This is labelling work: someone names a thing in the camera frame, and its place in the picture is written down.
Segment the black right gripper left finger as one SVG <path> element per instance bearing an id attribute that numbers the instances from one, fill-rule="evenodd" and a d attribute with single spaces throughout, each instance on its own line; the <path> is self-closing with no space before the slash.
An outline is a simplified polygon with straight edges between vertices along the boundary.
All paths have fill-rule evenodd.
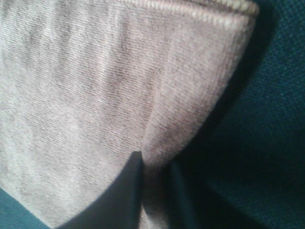
<path id="1" fill-rule="evenodd" d="M 60 229 L 137 229 L 143 185 L 141 152 L 133 152 L 107 190 Z"/>

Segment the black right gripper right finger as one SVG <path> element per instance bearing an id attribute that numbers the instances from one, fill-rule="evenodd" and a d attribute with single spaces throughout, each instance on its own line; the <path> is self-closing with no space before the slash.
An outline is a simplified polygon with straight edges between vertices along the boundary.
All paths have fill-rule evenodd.
<path id="1" fill-rule="evenodd" d="M 168 212 L 171 229 L 200 229 L 195 208 L 176 162 L 168 168 Z"/>

